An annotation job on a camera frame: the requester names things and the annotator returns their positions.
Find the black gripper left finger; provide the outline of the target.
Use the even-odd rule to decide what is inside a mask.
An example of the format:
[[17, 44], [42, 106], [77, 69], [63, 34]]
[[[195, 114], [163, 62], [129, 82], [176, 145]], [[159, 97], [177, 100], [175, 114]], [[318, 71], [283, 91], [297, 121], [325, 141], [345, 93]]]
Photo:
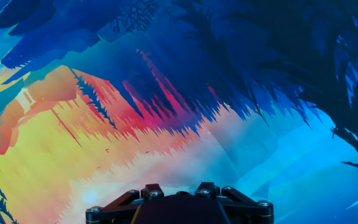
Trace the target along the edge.
[[162, 197], [164, 192], [159, 184], [147, 184], [141, 190], [128, 190], [104, 207], [88, 208], [85, 211], [85, 223], [104, 224], [132, 220], [141, 204]]

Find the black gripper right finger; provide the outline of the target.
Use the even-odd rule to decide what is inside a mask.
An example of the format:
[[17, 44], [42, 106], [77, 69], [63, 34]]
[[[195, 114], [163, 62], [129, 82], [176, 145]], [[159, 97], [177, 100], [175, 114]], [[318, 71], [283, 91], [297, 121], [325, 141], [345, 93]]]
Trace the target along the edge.
[[256, 202], [234, 187], [220, 188], [213, 182], [202, 182], [196, 189], [195, 196], [216, 202], [217, 213], [228, 218], [229, 223], [274, 224], [274, 209], [271, 202]]

